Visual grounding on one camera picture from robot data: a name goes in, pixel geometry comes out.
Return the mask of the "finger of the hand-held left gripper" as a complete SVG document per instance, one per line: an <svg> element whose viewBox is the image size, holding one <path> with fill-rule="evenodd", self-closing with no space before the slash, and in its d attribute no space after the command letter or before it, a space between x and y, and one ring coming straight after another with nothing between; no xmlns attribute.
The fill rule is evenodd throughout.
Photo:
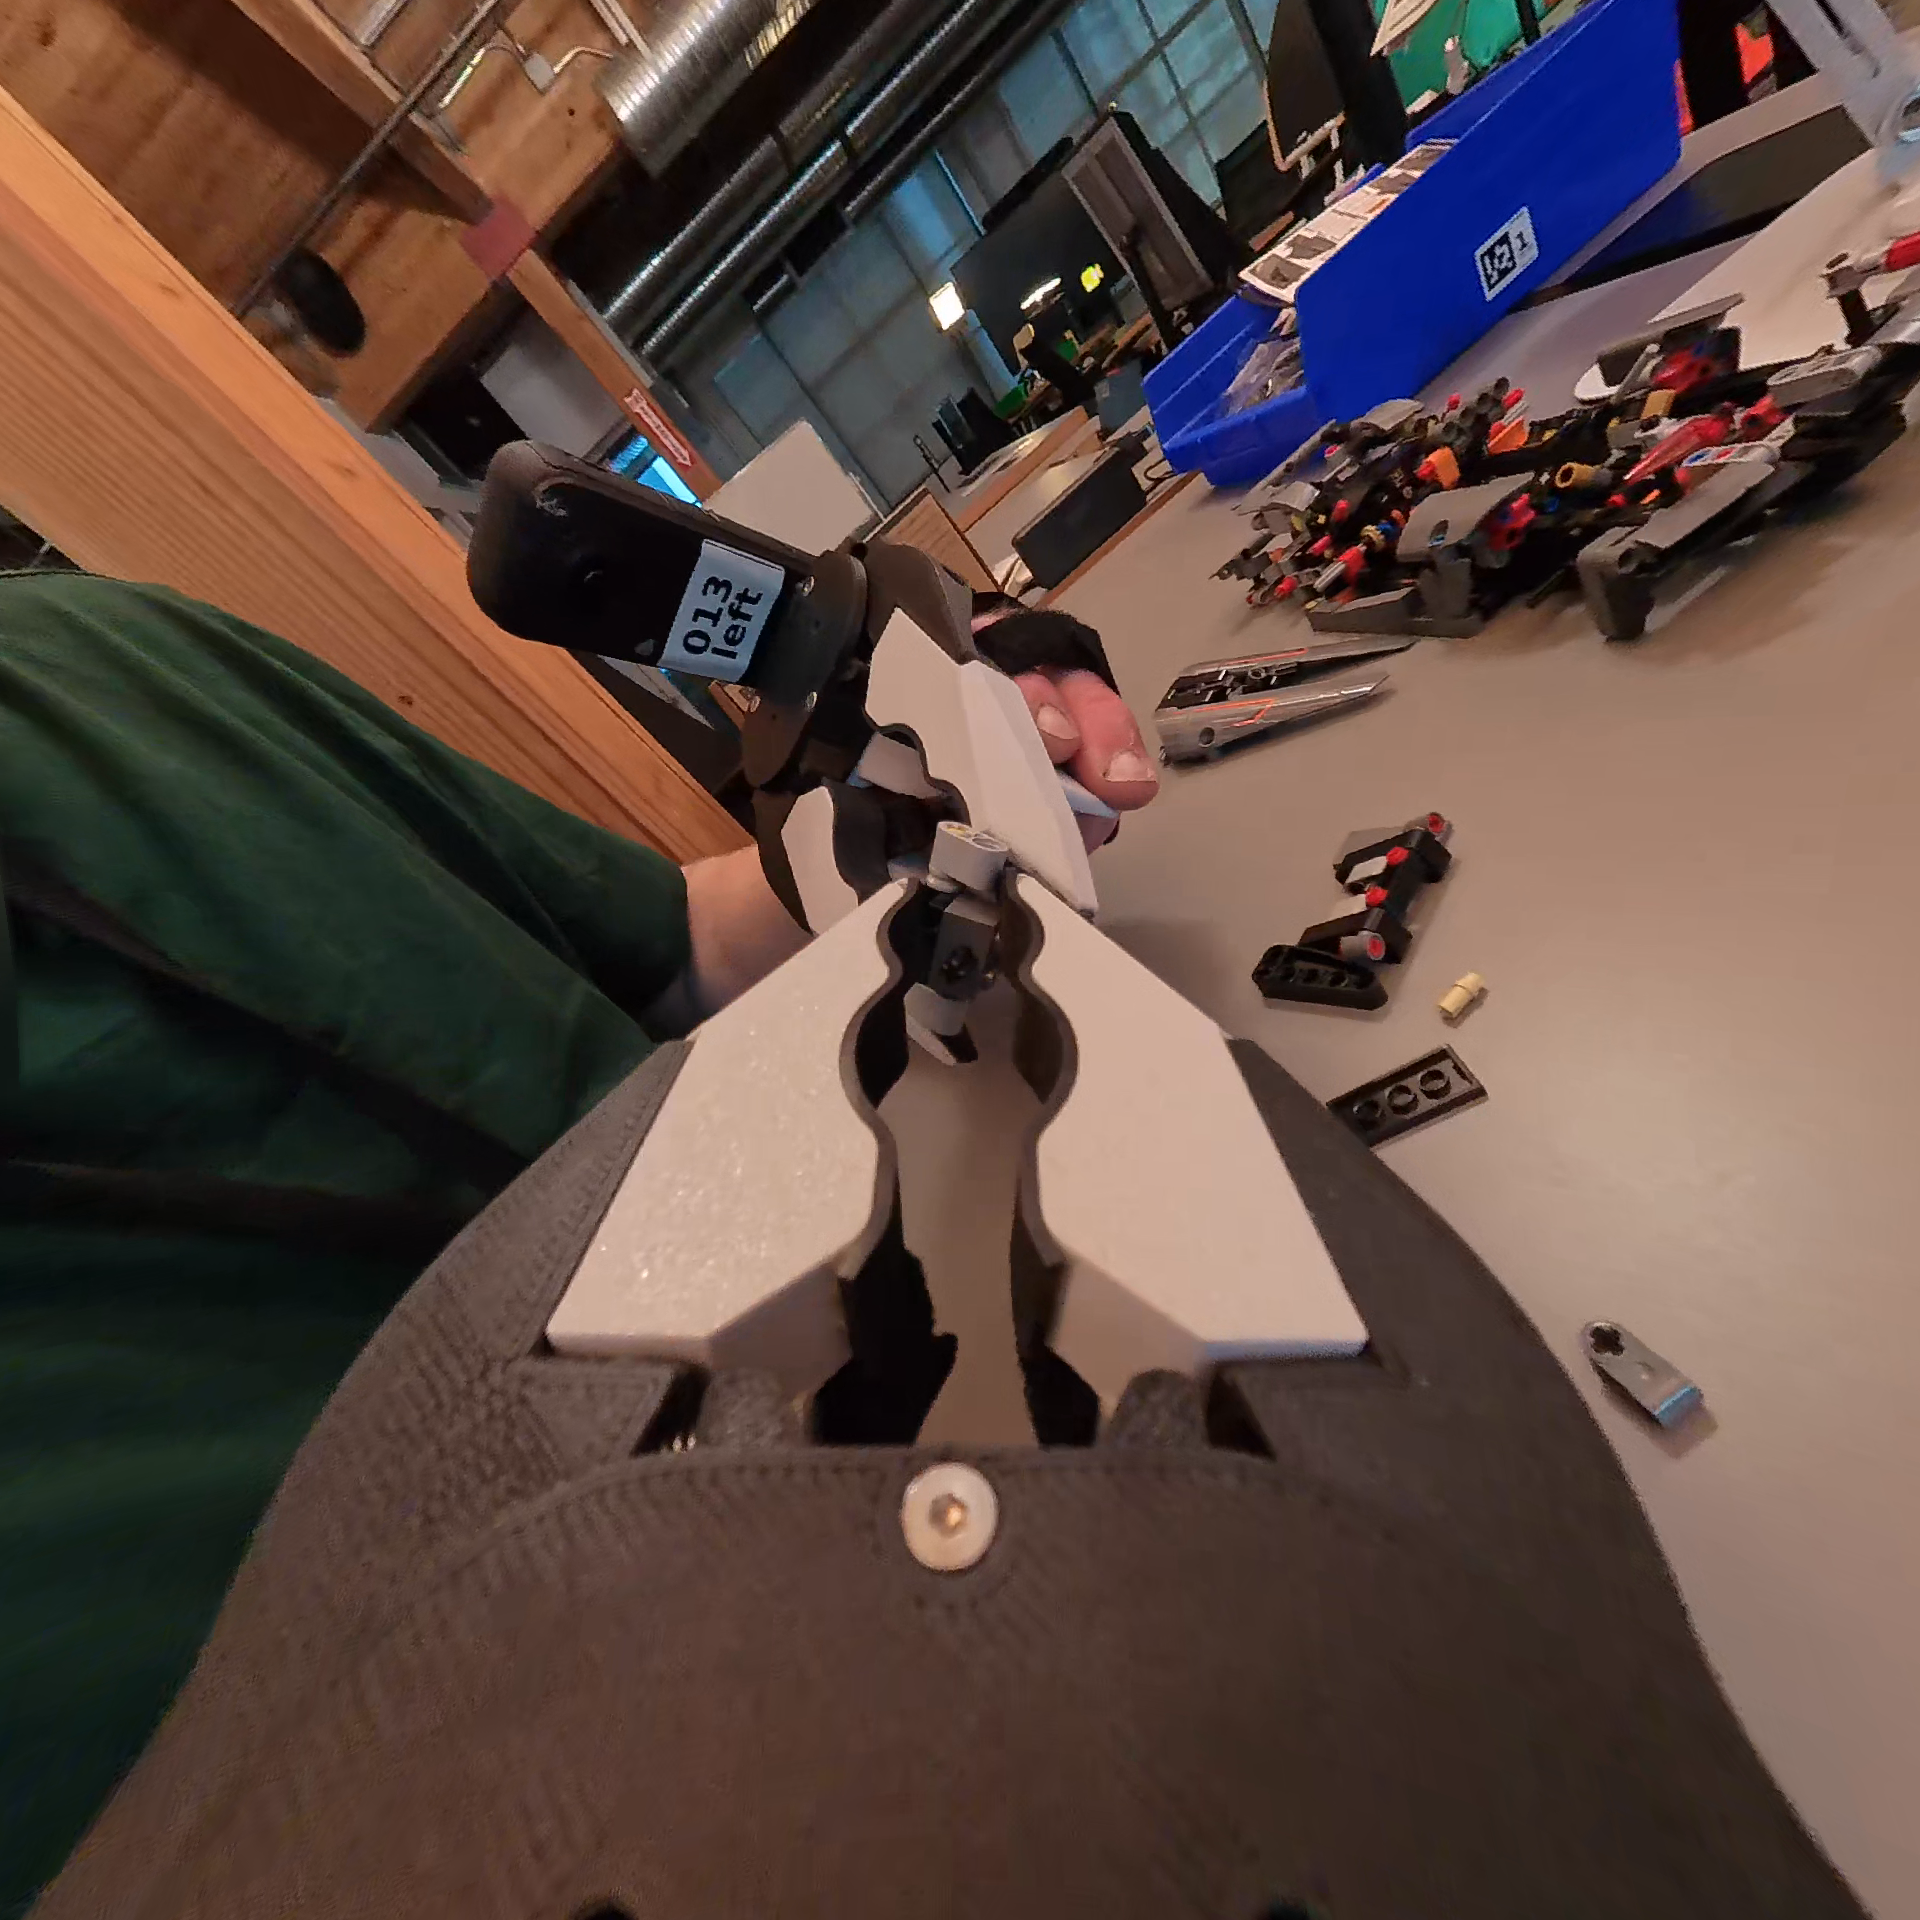
<svg viewBox="0 0 1920 1920"><path fill-rule="evenodd" d="M915 900L963 891L933 870L950 789L927 773L917 740L873 740L847 776L803 790L777 829L790 905L810 932L884 932Z"/></svg>
<svg viewBox="0 0 1920 1920"><path fill-rule="evenodd" d="M1098 914L1083 824L1118 814L1046 757L1015 682L980 658L957 661L903 611L873 645L867 707L873 736L865 785L947 802L1009 846L1082 917Z"/></svg>

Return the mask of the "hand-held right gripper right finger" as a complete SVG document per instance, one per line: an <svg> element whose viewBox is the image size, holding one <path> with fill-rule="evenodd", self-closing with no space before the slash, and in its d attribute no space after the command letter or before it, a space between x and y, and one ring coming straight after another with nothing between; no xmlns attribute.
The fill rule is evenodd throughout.
<svg viewBox="0 0 1920 1920"><path fill-rule="evenodd" d="M1017 878L1017 1067L1041 1109L1017 1176L1017 1356L1038 1424L1098 1424L1140 1376L1351 1361L1361 1310L1235 1042Z"/></svg>

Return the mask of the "yellow axle lego assembly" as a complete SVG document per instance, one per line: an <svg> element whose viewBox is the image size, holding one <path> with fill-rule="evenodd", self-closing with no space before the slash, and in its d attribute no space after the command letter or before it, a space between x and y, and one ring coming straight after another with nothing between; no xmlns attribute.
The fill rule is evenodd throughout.
<svg viewBox="0 0 1920 1920"><path fill-rule="evenodd" d="M939 1066L972 1066L973 1002L997 978L999 904L924 882L891 921L903 962L903 1029Z"/></svg>

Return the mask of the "black grey lego assembly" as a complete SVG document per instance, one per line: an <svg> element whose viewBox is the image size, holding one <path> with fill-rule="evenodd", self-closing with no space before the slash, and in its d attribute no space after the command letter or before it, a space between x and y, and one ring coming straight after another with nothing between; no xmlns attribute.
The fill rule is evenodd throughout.
<svg viewBox="0 0 1920 1920"><path fill-rule="evenodd" d="M1417 814L1393 832L1355 832L1335 860L1335 881L1353 900L1337 921L1332 950L1369 968L1397 964L1413 939L1413 910L1449 876L1454 824Z"/></svg>

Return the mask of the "small grey lego connector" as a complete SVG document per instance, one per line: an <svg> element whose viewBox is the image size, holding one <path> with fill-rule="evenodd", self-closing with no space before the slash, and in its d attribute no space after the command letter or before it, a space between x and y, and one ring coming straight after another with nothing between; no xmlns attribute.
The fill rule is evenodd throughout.
<svg viewBox="0 0 1920 1920"><path fill-rule="evenodd" d="M1679 1430L1706 1411L1698 1384L1619 1321L1591 1321L1579 1330L1579 1346L1604 1380L1646 1421Z"/></svg>

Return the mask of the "person's left forearm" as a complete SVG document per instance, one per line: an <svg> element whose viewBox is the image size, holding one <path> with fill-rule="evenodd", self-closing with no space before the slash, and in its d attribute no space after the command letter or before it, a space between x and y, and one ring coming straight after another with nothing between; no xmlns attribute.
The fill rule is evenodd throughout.
<svg viewBox="0 0 1920 1920"><path fill-rule="evenodd" d="M642 1017L654 1041L683 1041L811 942L755 849L690 861L683 882L687 960Z"/></svg>

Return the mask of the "black curved lego beam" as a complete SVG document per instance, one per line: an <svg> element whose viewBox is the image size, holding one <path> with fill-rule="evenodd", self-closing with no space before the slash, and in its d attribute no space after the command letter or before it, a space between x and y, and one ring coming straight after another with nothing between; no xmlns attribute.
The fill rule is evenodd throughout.
<svg viewBox="0 0 1920 1920"><path fill-rule="evenodd" d="M1385 1008L1388 988L1371 956L1332 948L1273 945L1253 968L1253 984L1266 1002L1330 1005L1349 1013Z"/></svg>

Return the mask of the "silver lego body panel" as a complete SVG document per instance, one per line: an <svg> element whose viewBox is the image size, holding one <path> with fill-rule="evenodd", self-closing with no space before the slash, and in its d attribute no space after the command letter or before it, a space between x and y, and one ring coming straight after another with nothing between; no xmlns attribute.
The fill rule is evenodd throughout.
<svg viewBox="0 0 1920 1920"><path fill-rule="evenodd" d="M1158 757L1166 766L1214 761L1367 707L1390 682L1388 662L1417 645L1349 635L1188 665L1155 708Z"/></svg>

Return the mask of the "partly built lego car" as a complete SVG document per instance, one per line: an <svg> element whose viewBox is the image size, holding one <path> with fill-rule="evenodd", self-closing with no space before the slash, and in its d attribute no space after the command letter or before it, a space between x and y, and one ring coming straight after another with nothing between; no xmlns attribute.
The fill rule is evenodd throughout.
<svg viewBox="0 0 1920 1920"><path fill-rule="evenodd" d="M1529 418L1500 379L1329 422L1254 489L1253 537L1215 578L1329 635L1470 638L1575 593L1598 635L1639 640L1676 571L1818 505L1906 432L1915 235L1836 257L1825 293L1841 336L1811 352L1749 358L1729 294L1619 341L1599 396L1557 417Z"/></svg>

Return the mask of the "white whiteboard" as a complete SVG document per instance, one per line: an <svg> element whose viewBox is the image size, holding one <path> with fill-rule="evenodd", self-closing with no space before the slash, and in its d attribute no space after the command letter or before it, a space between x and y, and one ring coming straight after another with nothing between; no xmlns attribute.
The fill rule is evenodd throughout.
<svg viewBox="0 0 1920 1920"><path fill-rule="evenodd" d="M706 512L818 555L869 534L883 505L801 418L751 454L705 502Z"/></svg>

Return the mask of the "wooden partition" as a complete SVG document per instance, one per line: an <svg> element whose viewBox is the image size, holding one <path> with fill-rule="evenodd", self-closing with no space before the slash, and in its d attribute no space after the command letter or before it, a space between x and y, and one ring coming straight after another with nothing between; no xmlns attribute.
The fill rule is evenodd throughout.
<svg viewBox="0 0 1920 1920"><path fill-rule="evenodd" d="M747 844L581 665L477 611L429 512L9 94L2 402L5 507L77 565L276 634L662 854Z"/></svg>

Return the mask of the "person's torso green shirt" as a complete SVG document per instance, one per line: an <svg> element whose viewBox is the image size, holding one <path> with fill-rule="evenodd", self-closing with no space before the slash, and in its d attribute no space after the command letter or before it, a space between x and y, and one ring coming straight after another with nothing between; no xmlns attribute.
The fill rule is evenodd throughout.
<svg viewBox="0 0 1920 1920"><path fill-rule="evenodd" d="M2 588L5 1916L415 1275L655 1048L671 860L181 593Z"/></svg>

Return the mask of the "printed instruction sheet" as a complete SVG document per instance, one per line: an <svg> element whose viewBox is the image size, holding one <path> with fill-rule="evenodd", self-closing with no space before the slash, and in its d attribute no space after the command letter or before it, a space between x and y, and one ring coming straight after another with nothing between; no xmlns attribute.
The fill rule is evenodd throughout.
<svg viewBox="0 0 1920 1920"><path fill-rule="evenodd" d="M1454 152L1454 144L1449 138L1426 139L1380 172L1355 181L1305 225L1290 226L1238 273L1241 294L1269 306L1297 305L1305 281L1426 178Z"/></svg>

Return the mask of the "blue tagged plastic bin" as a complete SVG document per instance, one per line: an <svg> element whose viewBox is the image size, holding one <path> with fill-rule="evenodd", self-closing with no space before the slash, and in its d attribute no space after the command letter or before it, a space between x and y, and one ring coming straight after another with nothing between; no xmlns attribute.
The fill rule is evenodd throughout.
<svg viewBox="0 0 1920 1920"><path fill-rule="evenodd" d="M1676 64L1674 3L1586 5L1435 115L1447 152L1305 280L1290 386L1227 406L1279 316L1246 293L1146 376L1167 467L1246 488L1321 422L1421 393L1669 176Z"/></svg>

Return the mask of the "silver ventilation duct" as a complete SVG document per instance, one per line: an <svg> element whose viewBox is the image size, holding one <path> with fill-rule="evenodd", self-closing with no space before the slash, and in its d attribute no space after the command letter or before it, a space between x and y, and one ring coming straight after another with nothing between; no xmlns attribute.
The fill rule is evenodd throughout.
<svg viewBox="0 0 1920 1920"><path fill-rule="evenodd" d="M595 89L630 160L661 178L803 22L811 3L670 3L629 27Z"/></svg>

